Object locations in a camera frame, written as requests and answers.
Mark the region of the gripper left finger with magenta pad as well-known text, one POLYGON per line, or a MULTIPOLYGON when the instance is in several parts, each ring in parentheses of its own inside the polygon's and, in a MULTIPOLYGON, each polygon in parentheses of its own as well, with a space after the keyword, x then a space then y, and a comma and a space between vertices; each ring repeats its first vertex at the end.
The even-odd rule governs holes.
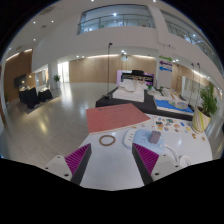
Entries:
POLYGON ((65 157, 65 161, 72 173, 71 181, 73 183, 77 185, 81 183, 91 153, 91 144, 86 144, 65 157))

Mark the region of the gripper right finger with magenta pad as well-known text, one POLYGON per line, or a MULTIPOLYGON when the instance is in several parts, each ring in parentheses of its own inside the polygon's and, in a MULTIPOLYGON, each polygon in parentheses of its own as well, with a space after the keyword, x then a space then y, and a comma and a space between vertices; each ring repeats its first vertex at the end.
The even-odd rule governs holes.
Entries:
POLYGON ((148 148, 136 143, 132 144, 132 154, 145 185, 153 182, 151 173, 159 158, 159 155, 148 148))

